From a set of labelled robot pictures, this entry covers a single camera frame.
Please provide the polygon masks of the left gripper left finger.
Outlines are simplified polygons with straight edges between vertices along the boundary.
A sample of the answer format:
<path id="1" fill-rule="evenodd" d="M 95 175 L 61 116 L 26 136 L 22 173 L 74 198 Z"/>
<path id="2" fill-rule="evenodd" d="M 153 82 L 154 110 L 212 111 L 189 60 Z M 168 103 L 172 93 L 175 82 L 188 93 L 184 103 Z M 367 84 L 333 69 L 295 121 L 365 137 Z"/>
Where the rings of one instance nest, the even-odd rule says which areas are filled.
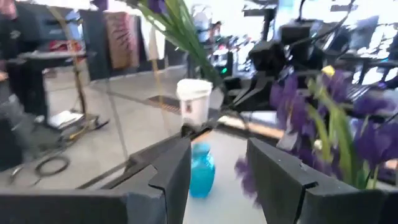
<path id="1" fill-rule="evenodd" d="M 191 141 L 179 139 L 112 189 L 0 190 L 0 224 L 182 224 Z"/>

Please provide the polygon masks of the red patterned tapestry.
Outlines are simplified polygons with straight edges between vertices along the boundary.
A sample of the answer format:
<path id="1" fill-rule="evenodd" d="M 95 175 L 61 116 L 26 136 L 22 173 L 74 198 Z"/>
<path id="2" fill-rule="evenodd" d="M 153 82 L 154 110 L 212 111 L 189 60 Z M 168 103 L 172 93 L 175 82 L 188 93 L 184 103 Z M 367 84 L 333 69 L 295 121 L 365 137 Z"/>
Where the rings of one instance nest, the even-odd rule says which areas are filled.
<path id="1" fill-rule="evenodd" d="M 137 16 L 126 12 L 106 12 L 104 18 L 112 67 L 138 67 Z"/>

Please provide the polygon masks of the white hanging cloth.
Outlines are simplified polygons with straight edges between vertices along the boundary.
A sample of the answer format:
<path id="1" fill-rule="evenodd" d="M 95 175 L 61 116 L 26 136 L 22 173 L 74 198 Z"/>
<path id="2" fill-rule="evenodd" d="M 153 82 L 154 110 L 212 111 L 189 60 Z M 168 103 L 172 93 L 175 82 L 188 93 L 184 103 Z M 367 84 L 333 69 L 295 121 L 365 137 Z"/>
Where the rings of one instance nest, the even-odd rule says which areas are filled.
<path id="1" fill-rule="evenodd" d="M 162 60 L 165 57 L 165 37 L 150 22 L 141 19 L 141 34 L 148 60 Z"/>

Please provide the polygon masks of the blue glass vase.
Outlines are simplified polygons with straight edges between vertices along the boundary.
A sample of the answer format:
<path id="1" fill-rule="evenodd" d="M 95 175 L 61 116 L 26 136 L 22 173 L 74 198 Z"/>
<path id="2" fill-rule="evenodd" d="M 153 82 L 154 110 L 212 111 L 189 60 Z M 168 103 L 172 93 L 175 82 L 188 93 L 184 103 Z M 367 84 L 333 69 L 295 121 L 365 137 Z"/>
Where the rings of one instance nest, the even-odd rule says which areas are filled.
<path id="1" fill-rule="evenodd" d="M 195 143 L 192 147 L 191 178 L 189 192 L 192 197 L 205 198 L 210 193 L 215 179 L 215 162 L 210 145 Z"/>

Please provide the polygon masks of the black hazard-striped mat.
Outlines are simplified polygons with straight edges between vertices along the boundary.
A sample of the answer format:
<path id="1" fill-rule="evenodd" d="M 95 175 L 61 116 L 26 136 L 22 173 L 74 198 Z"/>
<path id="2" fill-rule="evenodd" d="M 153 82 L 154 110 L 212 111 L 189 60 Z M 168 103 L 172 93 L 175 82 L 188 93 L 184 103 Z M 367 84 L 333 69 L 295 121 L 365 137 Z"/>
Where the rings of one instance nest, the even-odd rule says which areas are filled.
<path id="1" fill-rule="evenodd" d="M 147 101 L 153 106 L 164 109 L 171 113 L 180 114 L 181 112 L 180 102 L 178 101 L 178 99 L 169 96 L 162 96 L 162 95 L 152 96 L 148 98 Z"/>

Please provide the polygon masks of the white plastic bucket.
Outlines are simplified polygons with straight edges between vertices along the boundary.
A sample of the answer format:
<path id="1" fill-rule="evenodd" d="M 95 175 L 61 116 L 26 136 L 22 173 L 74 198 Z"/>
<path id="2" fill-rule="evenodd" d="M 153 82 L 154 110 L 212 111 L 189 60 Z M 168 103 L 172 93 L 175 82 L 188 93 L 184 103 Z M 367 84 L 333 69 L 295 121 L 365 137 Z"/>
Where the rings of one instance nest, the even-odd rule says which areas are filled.
<path id="1" fill-rule="evenodd" d="M 182 124 L 201 126 L 208 121 L 212 89 L 206 80 L 184 78 L 177 83 Z"/>

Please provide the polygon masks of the metal floor stand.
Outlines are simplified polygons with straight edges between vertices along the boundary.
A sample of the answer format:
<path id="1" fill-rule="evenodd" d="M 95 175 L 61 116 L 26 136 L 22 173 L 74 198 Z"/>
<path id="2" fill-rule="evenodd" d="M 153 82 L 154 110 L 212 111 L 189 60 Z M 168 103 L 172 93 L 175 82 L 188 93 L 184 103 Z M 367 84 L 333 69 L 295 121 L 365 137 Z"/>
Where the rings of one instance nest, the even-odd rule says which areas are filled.
<path id="1" fill-rule="evenodd" d="M 80 108 L 83 115 L 80 120 L 81 126 L 78 126 L 77 122 L 74 122 L 73 124 L 74 126 L 78 127 L 78 131 L 69 134 L 67 137 L 68 141 L 74 141 L 82 137 L 82 135 L 86 134 L 89 131 L 103 128 L 104 126 L 109 124 L 109 120 L 100 123 L 99 122 L 100 117 L 98 115 L 89 114 L 87 112 L 86 96 L 83 90 L 83 84 L 81 82 L 81 76 L 80 76 L 81 72 L 80 69 L 78 68 L 78 58 L 83 57 L 85 53 L 83 53 L 83 55 L 79 54 L 78 48 L 75 46 L 76 41 L 72 38 L 70 28 L 67 25 L 68 21 L 64 17 L 62 17 L 62 15 L 53 6 L 47 6 L 47 9 L 53 15 L 55 20 L 60 24 L 63 33 L 65 34 L 65 37 L 67 39 L 66 40 L 67 53 L 69 53 L 68 57 L 71 57 L 73 62 L 75 88 L 78 93 L 78 101 L 80 102 Z"/>

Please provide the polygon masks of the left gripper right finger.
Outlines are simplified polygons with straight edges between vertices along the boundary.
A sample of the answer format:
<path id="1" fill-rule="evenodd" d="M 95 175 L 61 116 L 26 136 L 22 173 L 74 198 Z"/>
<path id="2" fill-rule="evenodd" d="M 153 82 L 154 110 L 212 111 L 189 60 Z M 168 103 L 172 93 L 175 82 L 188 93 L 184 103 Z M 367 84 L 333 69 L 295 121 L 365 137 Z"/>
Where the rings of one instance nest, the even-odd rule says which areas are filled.
<path id="1" fill-rule="evenodd" d="M 398 190 L 359 190 L 256 138 L 248 161 L 267 224 L 398 224 Z"/>

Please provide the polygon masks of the person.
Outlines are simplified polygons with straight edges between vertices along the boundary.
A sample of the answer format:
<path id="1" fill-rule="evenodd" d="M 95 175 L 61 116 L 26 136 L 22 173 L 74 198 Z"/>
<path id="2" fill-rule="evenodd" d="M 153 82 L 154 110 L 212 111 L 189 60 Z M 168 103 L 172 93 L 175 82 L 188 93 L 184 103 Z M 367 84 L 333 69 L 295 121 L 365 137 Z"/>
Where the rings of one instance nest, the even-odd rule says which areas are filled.
<path id="1" fill-rule="evenodd" d="M 9 83 L 18 66 L 20 35 L 15 0 L 0 0 L 0 79 Z"/>

